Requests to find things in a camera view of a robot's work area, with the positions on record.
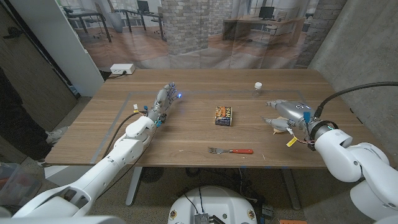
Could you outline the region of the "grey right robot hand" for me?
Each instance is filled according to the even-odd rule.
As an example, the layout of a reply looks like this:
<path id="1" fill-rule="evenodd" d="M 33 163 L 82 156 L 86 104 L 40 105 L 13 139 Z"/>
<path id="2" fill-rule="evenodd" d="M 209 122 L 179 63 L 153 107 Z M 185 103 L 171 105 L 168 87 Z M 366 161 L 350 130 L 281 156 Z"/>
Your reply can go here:
<path id="1" fill-rule="evenodd" d="M 268 101 L 266 106 L 276 109 L 281 118 L 264 118 L 263 122 L 280 132 L 291 132 L 296 127 L 309 135 L 310 119 L 315 113 L 308 105 L 298 101 L 274 100 Z"/>

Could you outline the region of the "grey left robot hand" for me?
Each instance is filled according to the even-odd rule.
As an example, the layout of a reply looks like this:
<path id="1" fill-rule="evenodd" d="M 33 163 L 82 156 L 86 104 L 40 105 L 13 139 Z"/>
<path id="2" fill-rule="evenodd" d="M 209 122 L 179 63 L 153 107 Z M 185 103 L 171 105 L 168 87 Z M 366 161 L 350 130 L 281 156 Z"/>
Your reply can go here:
<path id="1" fill-rule="evenodd" d="M 182 97 L 181 93 L 177 93 L 175 83 L 170 82 L 161 88 L 155 97 L 154 104 L 147 112 L 147 117 L 153 120 L 155 125 L 159 127 L 165 122 L 167 117 L 167 110 L 174 100 Z"/>

